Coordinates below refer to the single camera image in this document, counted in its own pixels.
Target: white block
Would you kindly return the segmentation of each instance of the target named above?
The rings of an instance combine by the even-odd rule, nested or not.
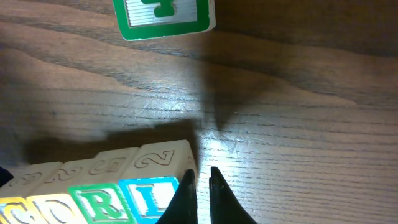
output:
[[[31,196],[26,200],[37,208],[48,224],[87,224],[68,194]]]
[[[114,0],[113,3],[126,40],[206,32],[216,25],[214,0]]]
[[[68,193],[68,187],[80,185],[96,159],[82,159],[64,163],[53,176],[38,186],[31,195]]]
[[[120,179],[172,176],[181,180],[187,169],[197,167],[187,140],[143,145]]]
[[[34,164],[0,188],[0,197],[27,197],[58,171],[62,162]]]
[[[96,155],[82,184],[118,183],[139,148],[104,151]]]
[[[22,197],[0,198],[0,223],[46,224],[33,204]]]

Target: black plastic tip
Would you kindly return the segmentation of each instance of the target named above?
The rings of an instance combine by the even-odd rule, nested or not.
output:
[[[209,185],[212,224],[256,224],[238,202],[217,167],[211,167]]]
[[[173,199],[156,224],[197,224],[198,204],[195,173],[187,170]]]

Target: wooden block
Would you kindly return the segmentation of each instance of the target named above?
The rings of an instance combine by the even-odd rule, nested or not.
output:
[[[189,142],[148,144],[124,171],[119,186],[138,223],[155,224],[187,169],[197,174]]]
[[[102,184],[119,181],[119,176],[134,158],[139,148],[101,152],[93,159],[66,162],[37,187],[33,195],[68,193],[69,186]]]
[[[82,159],[64,163],[53,176],[38,186],[31,195],[68,193],[69,186],[80,185],[84,182],[84,177],[95,161],[96,159]]]
[[[0,223],[44,224],[39,211],[22,197],[0,198]]]
[[[0,188],[0,197],[27,197],[58,171],[62,162],[34,164]]]
[[[114,0],[113,4],[125,40],[206,32],[216,25],[213,0]]]
[[[197,167],[187,140],[143,145],[120,179],[176,177],[181,180],[187,169]]]
[[[89,224],[136,223],[116,184],[73,186],[69,193]]]
[[[118,183],[120,176],[129,167],[131,161],[139,152],[139,148],[117,149],[101,152],[96,155],[83,184]]]
[[[31,196],[26,200],[37,208],[48,224],[87,224],[68,194]]]

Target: green letter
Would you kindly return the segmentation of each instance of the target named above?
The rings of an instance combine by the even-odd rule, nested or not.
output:
[[[111,205],[111,196],[107,192],[104,191],[92,191],[92,192],[82,192],[80,194],[82,197],[85,197],[90,203],[91,207],[95,213],[95,220],[109,220],[109,217],[119,218],[122,213],[114,208]]]

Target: tabletop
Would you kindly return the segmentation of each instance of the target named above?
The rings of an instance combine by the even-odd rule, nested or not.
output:
[[[258,223],[398,222],[398,2],[216,0],[127,42],[111,0],[1,0],[0,163],[188,139]]]

